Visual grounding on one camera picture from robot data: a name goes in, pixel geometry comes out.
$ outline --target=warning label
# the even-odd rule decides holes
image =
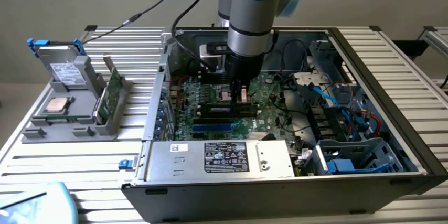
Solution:
[[[207,173],[248,172],[246,142],[204,143],[204,170]]]
[[[58,78],[64,85],[83,85],[86,83],[82,73],[72,63],[54,63],[51,64]]]

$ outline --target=white wall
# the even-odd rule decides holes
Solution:
[[[48,73],[30,53],[30,37],[72,40],[86,25],[119,25],[156,0],[0,0],[0,82],[44,83]],[[167,0],[136,26],[168,26],[194,0]],[[412,39],[424,25],[448,26],[446,0],[302,0],[276,25],[379,25],[392,38]],[[216,0],[203,0],[182,25],[215,21]],[[444,75],[447,65],[430,62]]]

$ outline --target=robotic arm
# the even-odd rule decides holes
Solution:
[[[260,74],[272,44],[275,16],[291,16],[298,3],[299,0],[220,0],[219,16],[230,18],[227,45],[232,54],[226,57],[226,71],[232,80],[232,96]]]

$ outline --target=motherboard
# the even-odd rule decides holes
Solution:
[[[171,87],[176,116],[176,141],[263,139],[295,140],[276,76],[263,73],[252,80],[250,104],[238,116],[227,115],[231,104],[228,84],[204,84],[199,77],[180,77]]]

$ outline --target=circuit board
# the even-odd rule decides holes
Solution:
[[[115,68],[111,74],[108,85],[103,91],[102,98],[99,99],[94,110],[94,116],[96,117],[99,124],[106,124],[108,119],[114,117],[120,99],[120,91],[122,77],[118,69]]]
[[[282,129],[275,119],[284,120],[284,112],[278,109],[270,101],[270,94],[279,96],[276,85],[267,84],[266,80],[274,80],[274,76],[263,73],[251,82],[248,94],[251,103],[259,106],[259,114],[252,118],[232,118],[231,126],[219,129],[211,127],[207,131],[195,131],[195,119],[199,119],[198,107],[200,104],[230,104],[230,97],[226,95],[228,85],[224,84],[202,84],[199,79],[190,77],[182,84],[172,86],[176,90],[172,96],[175,103],[176,115],[176,136],[175,140],[226,140],[226,139],[259,139],[272,133],[278,140],[295,140],[292,126],[284,125]]]

